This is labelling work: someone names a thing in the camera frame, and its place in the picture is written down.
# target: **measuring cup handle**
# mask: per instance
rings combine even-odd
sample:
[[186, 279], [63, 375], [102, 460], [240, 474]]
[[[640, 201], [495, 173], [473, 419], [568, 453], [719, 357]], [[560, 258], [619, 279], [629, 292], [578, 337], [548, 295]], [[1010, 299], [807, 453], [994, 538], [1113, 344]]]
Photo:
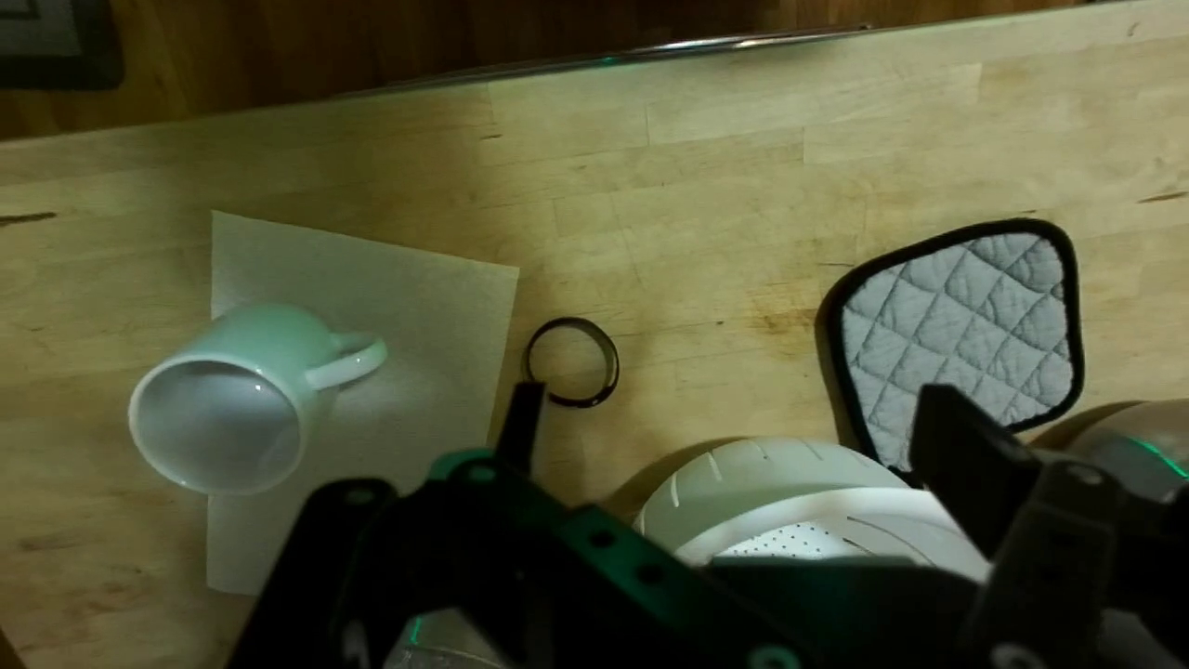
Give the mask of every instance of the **measuring cup handle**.
[[345, 386], [354, 381], [364, 381], [371, 375], [382, 360], [387, 360], [387, 344], [376, 337], [376, 336], [362, 336], [362, 333], [350, 333], [350, 336], [340, 336], [340, 357], [305, 371], [305, 385], [316, 386], [316, 390], [330, 390], [330, 386]]

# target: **white quilted fabric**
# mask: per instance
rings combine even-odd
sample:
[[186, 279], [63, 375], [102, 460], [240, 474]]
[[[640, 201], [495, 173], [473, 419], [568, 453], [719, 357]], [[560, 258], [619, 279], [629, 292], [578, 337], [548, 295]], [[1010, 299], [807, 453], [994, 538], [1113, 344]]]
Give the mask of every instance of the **white quilted fabric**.
[[1000, 425], [1073, 390], [1066, 269], [1042, 233], [996, 233], [873, 274], [845, 310], [845, 351], [885, 466], [912, 470], [920, 390], [953, 385]]

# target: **metal ring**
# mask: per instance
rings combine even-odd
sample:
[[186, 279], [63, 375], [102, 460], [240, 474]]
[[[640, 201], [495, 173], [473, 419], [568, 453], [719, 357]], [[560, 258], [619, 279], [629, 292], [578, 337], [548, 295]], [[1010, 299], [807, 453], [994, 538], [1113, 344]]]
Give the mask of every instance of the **metal ring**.
[[585, 336], [604, 351], [606, 375], [604, 375], [604, 386], [598, 386], [590, 398], [564, 398], [564, 396], [554, 396], [552, 386], [548, 386], [548, 398], [552, 398], [554, 406], [568, 406], [568, 411], [594, 411], [594, 406], [604, 406], [604, 402], [622, 386], [622, 351], [619, 351], [619, 344], [614, 344], [598, 324], [590, 324], [590, 321], [560, 318], [560, 321], [548, 321], [542, 326], [534, 326], [534, 336], [528, 337], [525, 357], [520, 357], [525, 381], [542, 385], [542, 381], [534, 375], [534, 370], [533, 370], [533, 351], [534, 351], [552, 333], [585, 333]]

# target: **wood grain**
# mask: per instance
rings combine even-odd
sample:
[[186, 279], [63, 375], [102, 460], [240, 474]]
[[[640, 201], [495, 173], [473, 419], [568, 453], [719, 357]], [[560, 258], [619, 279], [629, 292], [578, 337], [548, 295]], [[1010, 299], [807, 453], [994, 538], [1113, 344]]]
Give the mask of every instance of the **wood grain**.
[[920, 28], [1066, 3], [1073, 0], [112, 0], [127, 81], [112, 92], [0, 92], [0, 138], [320, 101], [678, 39]]
[[0, 216], [53, 216], [0, 228], [0, 626], [29, 667], [229, 657], [200, 500], [123, 425], [204, 326], [211, 207], [518, 266], [508, 354], [598, 321], [626, 385], [534, 460], [568, 502], [707, 440], [832, 440], [825, 292], [978, 220], [1071, 231], [1079, 412], [1183, 398], [1187, 70], [1189, 8], [1151, 0], [7, 143]]

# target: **quilted pot holder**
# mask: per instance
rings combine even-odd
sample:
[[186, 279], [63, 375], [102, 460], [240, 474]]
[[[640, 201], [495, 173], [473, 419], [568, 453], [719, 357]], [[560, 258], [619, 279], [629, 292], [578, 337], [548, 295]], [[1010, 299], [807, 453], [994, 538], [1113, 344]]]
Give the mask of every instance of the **quilted pot holder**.
[[962, 228], [839, 279], [819, 321], [849, 440], [912, 474], [926, 385], [953, 385], [1010, 432], [1065, 416], [1086, 381], [1079, 259], [1042, 220]]

